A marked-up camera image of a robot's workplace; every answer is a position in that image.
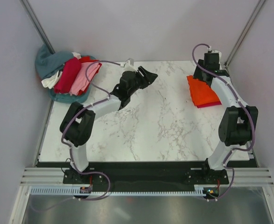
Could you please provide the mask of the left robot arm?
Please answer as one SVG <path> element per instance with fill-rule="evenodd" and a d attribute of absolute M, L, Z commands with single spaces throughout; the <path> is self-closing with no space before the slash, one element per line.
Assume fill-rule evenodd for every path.
<path fill-rule="evenodd" d="M 139 89 L 151 85 L 158 75 L 145 70 L 142 66 L 136 71 L 124 71 L 107 97 L 84 106 L 79 102 L 70 105 L 61 125 L 61 142 L 70 149 L 70 163 L 74 179 L 86 183 L 90 178 L 87 170 L 89 161 L 86 153 L 86 143 L 91 137 L 94 121 L 104 115 L 123 109 L 128 105 L 131 96 Z"/>

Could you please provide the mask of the magenta t shirt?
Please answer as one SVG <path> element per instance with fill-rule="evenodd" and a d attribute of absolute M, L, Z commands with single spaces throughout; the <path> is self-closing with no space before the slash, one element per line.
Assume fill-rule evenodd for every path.
<path fill-rule="evenodd" d="M 211 107 L 211 106 L 217 106 L 217 105 L 222 105 L 221 102 L 212 102 L 212 103 L 206 103 L 202 105 L 197 105 L 197 108 L 206 108 L 206 107 Z"/>

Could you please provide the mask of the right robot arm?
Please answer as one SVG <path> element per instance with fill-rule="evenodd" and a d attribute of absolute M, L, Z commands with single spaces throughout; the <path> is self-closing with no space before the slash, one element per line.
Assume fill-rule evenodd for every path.
<path fill-rule="evenodd" d="M 213 183 L 218 178 L 217 170 L 226 168 L 226 165 L 235 151 L 249 151 L 241 148 L 246 143 L 255 141 L 255 128 L 258 118 L 258 109 L 249 106 L 237 93 L 232 85 L 230 75 L 222 70 L 220 52 L 209 50 L 204 59 L 195 61 L 196 69 L 193 78 L 209 86 L 219 98 L 225 108 L 219 124 L 219 143 L 213 154 L 207 159 L 209 168 L 201 172 L 205 183 Z"/>

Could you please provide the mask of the orange t shirt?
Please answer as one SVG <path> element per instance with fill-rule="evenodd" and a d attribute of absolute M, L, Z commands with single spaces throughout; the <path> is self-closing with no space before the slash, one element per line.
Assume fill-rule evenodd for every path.
<path fill-rule="evenodd" d="M 187 76 L 190 96 L 194 106 L 212 102 L 220 102 L 216 93 L 205 83 Z"/>

